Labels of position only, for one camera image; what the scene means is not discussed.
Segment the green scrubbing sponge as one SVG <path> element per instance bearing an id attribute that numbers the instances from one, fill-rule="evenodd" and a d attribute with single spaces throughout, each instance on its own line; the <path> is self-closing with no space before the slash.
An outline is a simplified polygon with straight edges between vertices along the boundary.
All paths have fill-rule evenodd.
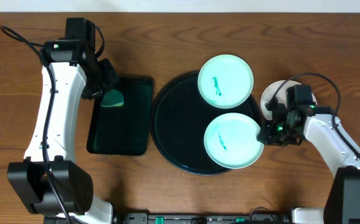
<path id="1" fill-rule="evenodd" d="M 124 104 L 124 97 L 118 90 L 109 90 L 104 94 L 101 107 L 112 108 L 121 107 Z"/>

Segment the white plate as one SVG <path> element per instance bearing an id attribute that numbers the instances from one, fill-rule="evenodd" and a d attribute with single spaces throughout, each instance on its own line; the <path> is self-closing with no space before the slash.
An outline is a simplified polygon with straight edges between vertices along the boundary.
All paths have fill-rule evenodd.
<path id="1" fill-rule="evenodd" d="M 262 97 L 260 99 L 260 108 L 262 110 L 263 116 L 268 121 L 271 121 L 273 118 L 272 118 L 272 112 L 267 109 L 266 104 L 269 103 L 275 91 L 280 87 L 280 85 L 284 81 L 285 80 L 279 80 L 277 82 L 272 83 L 265 89 L 265 91 L 262 94 Z M 288 108 L 287 89 L 295 85 L 301 85 L 301 83 L 290 80 L 284 86 L 282 86 L 279 92 L 276 94 L 278 102 L 284 104 L 286 108 Z"/>

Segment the mint green plate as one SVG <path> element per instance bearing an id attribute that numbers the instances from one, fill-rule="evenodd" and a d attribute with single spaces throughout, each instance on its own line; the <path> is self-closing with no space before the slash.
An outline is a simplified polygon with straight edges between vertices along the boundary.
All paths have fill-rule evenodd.
<path id="1" fill-rule="evenodd" d="M 208 156 L 228 169 L 242 169 L 261 156 L 264 144 L 257 140 L 260 126 L 241 113 L 226 113 L 213 119 L 204 133 Z"/>
<path id="2" fill-rule="evenodd" d="M 229 109 L 241 105 L 253 90 L 253 72 L 242 58 L 223 54 L 209 59 L 200 69 L 197 87 L 210 105 Z"/>

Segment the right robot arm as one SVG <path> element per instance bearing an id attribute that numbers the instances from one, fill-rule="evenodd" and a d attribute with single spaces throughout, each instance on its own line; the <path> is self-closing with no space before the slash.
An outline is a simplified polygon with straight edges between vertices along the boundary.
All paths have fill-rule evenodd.
<path id="1" fill-rule="evenodd" d="M 265 145 L 310 142 L 334 176 L 324 208 L 294 208 L 292 223 L 360 223 L 360 147 L 335 111 L 312 102 L 268 103 L 272 118 L 258 140 Z"/>

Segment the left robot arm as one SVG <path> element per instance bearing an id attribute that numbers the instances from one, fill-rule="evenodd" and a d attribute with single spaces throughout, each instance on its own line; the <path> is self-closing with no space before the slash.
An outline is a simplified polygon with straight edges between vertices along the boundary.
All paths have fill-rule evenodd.
<path id="1" fill-rule="evenodd" d="M 24 159 L 7 178 L 29 213 L 49 223 L 113 223 L 113 205 L 93 193 L 91 176 L 76 164 L 75 129 L 82 98 L 102 94 L 103 64 L 86 40 L 51 40 L 38 51 L 42 96 Z"/>

